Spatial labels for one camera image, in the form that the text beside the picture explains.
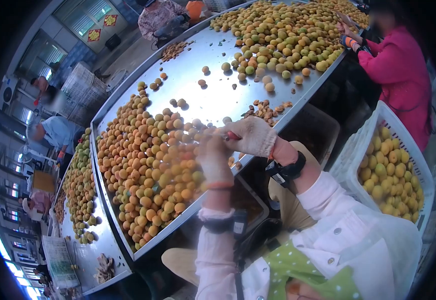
white knit glove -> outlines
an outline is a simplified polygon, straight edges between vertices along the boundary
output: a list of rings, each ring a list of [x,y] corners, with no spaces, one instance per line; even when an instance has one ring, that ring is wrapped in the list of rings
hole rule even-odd
[[[228,148],[263,158],[270,156],[277,139],[276,131],[259,117],[247,117],[237,122],[228,122],[221,129],[221,132],[228,131],[241,138],[240,140],[230,139],[226,141],[225,144]]]
[[[232,187],[233,173],[228,166],[230,150],[221,136],[208,136],[200,140],[198,162],[200,163],[208,189]]]

orange bag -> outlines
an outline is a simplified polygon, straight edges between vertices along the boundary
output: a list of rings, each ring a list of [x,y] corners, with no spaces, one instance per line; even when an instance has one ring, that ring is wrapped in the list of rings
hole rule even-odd
[[[190,13],[190,21],[198,21],[200,19],[201,9],[204,4],[201,1],[188,1],[186,4],[186,9]]]

woman in pink jacket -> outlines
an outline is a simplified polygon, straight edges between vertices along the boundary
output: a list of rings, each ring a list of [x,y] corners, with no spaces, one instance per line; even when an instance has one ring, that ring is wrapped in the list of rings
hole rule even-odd
[[[395,112],[423,151],[431,134],[431,84],[422,51],[386,0],[370,4],[370,19],[371,27],[385,37],[379,44],[354,34],[344,23],[336,27],[353,39],[351,48],[360,65],[381,85],[380,100]],[[362,46],[368,46],[371,54]]]
[[[373,211],[351,196],[297,142],[277,136],[258,117],[225,125],[239,140],[214,136],[200,141],[198,160],[208,191],[198,217],[204,222],[198,249],[168,249],[163,263],[198,286],[198,300],[402,300],[418,266],[421,237],[412,222]],[[298,166],[290,181],[296,197],[316,224],[289,233],[269,254],[245,264],[237,273],[231,230],[216,230],[234,214],[234,178],[229,150],[274,159],[288,169]]]

red decoration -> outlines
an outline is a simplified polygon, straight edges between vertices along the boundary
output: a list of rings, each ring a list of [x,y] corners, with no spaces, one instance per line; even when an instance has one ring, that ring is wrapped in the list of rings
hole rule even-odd
[[[101,36],[101,29],[91,29],[88,31],[88,42],[99,41],[99,37]]]
[[[116,19],[118,19],[117,14],[107,14],[105,16],[105,23],[104,26],[115,26],[116,25]]]

light blue shirt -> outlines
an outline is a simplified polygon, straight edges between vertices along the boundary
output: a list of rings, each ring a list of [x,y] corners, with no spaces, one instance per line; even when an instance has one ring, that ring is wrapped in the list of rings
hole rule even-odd
[[[77,132],[84,131],[80,125],[68,121],[65,117],[49,117],[41,122],[46,134],[45,139],[52,144],[56,150],[66,145],[66,153],[74,154],[75,141],[74,135]]]

